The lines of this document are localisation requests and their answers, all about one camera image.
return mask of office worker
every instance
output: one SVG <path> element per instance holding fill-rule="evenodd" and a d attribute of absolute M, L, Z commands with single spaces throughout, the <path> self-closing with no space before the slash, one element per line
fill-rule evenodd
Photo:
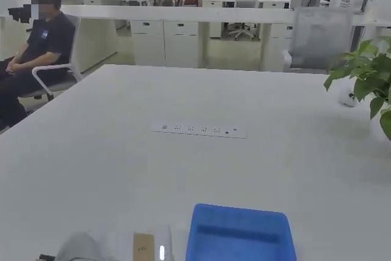
<path fill-rule="evenodd" d="M 68 64 L 75 34 L 75 26 L 60 10 L 61 0 L 31 1 L 38 5 L 38 19 L 33 22 L 27 42 L 14 57 L 0 61 L 0 120 L 10 127 L 27 116 L 18 97 L 42 88 L 31 70 Z M 50 86 L 63 81 L 66 73 L 65 68 L 59 68 L 43 70 L 38 75 Z"/>

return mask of electrical outlet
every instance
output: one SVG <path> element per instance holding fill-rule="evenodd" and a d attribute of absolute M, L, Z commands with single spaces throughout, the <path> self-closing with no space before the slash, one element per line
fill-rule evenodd
<path fill-rule="evenodd" d="M 173 134 L 197 134 L 225 138 L 247 138 L 247 131 L 237 127 L 195 126 L 188 123 L 154 123 L 152 131 Z"/>

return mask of blue plastic basket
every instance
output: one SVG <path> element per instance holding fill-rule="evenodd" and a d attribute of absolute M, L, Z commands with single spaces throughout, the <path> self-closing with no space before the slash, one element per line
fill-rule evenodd
<path fill-rule="evenodd" d="M 287 217 L 278 212 L 197 204 L 186 261 L 296 261 Z"/>

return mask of chair armrest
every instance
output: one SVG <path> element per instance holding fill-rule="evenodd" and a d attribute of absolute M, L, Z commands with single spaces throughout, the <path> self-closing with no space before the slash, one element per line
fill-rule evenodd
<path fill-rule="evenodd" d="M 46 91 L 47 94 L 53 95 L 53 92 L 49 90 L 48 86 L 45 85 L 45 83 L 41 80 L 41 78 L 38 76 L 38 72 L 40 70 L 55 70 L 58 68 L 67 68 L 72 71 L 72 64 L 59 64 L 59 65 L 46 65 L 42 67 L 34 67 L 31 71 L 33 77 L 38 81 L 38 83 L 42 86 L 42 88 Z M 77 81 L 81 80 L 81 77 L 72 71 L 73 75 L 75 76 Z"/>
<path fill-rule="evenodd" d="M 292 56 L 288 50 L 281 51 L 283 57 L 283 70 L 286 72 L 290 69 L 292 64 Z"/>

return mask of white chair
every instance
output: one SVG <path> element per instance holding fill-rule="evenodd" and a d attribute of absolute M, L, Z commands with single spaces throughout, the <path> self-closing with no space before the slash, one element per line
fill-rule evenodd
<path fill-rule="evenodd" d="M 327 73 L 330 62 L 349 51 L 352 23 L 353 13 L 348 9 L 298 8 L 290 49 L 282 52 L 284 71 Z"/>
<path fill-rule="evenodd" d="M 258 0 L 235 0 L 235 7 L 237 7 L 237 8 L 255 9 L 255 8 L 258 8 L 258 6 L 259 6 Z M 234 34 L 235 34 L 235 41 L 242 34 L 249 36 L 251 39 L 255 38 L 255 34 L 250 31 L 250 26 L 246 26 L 245 24 L 242 24 L 241 29 L 238 29 L 238 30 L 235 30 L 235 31 L 228 33 L 229 36 L 234 35 Z"/>
<path fill-rule="evenodd" d="M 41 97 L 42 95 L 46 94 L 46 96 L 48 97 L 48 100 L 51 101 L 54 98 L 54 93 L 65 91 L 82 80 L 82 74 L 79 71 L 79 67 L 78 67 L 78 65 L 76 65 L 73 62 L 73 54 L 75 52 L 73 48 L 76 45 L 76 38 L 78 36 L 78 31 L 79 31 L 79 27 L 80 27 L 80 19 L 77 17 L 74 17 L 72 15 L 67 15 L 67 18 L 75 25 L 75 36 L 73 37 L 70 63 L 69 64 L 60 64 L 60 65 L 47 65 L 44 67 L 34 67 L 32 69 L 32 75 L 38 81 L 38 83 L 42 86 L 42 89 L 37 90 L 35 92 L 25 94 L 25 95 L 21 96 L 22 98 Z M 65 79 L 61 83 L 47 86 L 38 76 L 38 72 L 40 72 L 42 70 L 53 70 L 53 69 L 57 69 L 57 68 L 67 68 L 68 69 L 68 72 L 65 76 Z"/>

